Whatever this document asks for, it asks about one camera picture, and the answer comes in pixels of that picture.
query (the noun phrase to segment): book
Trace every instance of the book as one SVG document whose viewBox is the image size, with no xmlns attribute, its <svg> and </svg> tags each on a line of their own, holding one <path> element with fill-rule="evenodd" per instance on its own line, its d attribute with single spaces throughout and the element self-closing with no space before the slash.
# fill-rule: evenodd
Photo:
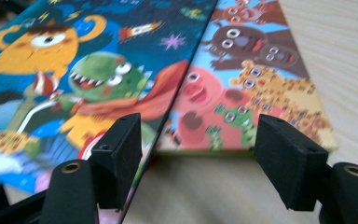
<svg viewBox="0 0 358 224">
<path fill-rule="evenodd" d="M 219 1 L 158 142 L 159 155 L 253 154 L 258 117 L 337 148 L 278 1 Z"/>
<path fill-rule="evenodd" d="M 0 30 L 0 184 L 30 194 L 141 113 L 143 157 L 121 222 L 216 1 L 39 0 Z"/>
</svg>

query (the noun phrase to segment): cartoon rocket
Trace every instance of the cartoon rocket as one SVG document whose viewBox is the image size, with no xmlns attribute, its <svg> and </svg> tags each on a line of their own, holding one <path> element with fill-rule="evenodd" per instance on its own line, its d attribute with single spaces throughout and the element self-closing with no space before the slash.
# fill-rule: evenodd
<svg viewBox="0 0 358 224">
<path fill-rule="evenodd" d="M 151 32 L 155 29 L 157 29 L 162 22 L 152 22 L 148 23 L 146 25 L 141 26 L 135 26 L 135 27 L 124 27 L 120 29 L 120 41 L 123 41 L 125 39 L 137 36 L 137 35 L 143 35 L 148 32 Z"/>
</svg>

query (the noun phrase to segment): illustrated book cover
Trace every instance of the illustrated book cover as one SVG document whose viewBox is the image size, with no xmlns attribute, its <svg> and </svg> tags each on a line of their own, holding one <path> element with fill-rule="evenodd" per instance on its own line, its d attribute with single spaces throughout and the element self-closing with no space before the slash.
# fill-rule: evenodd
<svg viewBox="0 0 358 224">
<path fill-rule="evenodd" d="M 252 154 L 259 114 L 337 148 L 278 1 L 219 1 L 158 143 L 160 155 Z"/>
<path fill-rule="evenodd" d="M 0 30 L 0 183 L 30 194 L 140 112 L 143 158 L 120 222 L 216 1 L 39 0 Z"/>
</svg>

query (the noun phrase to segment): table surface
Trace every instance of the table surface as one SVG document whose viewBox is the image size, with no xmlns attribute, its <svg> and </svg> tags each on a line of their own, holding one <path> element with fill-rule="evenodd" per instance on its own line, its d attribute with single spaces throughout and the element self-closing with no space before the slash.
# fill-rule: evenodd
<svg viewBox="0 0 358 224">
<path fill-rule="evenodd" d="M 328 163 L 358 164 L 358 0 L 280 3 L 339 143 Z M 253 158 L 162 157 L 124 223 L 319 223 L 319 209 L 287 211 Z"/>
</svg>

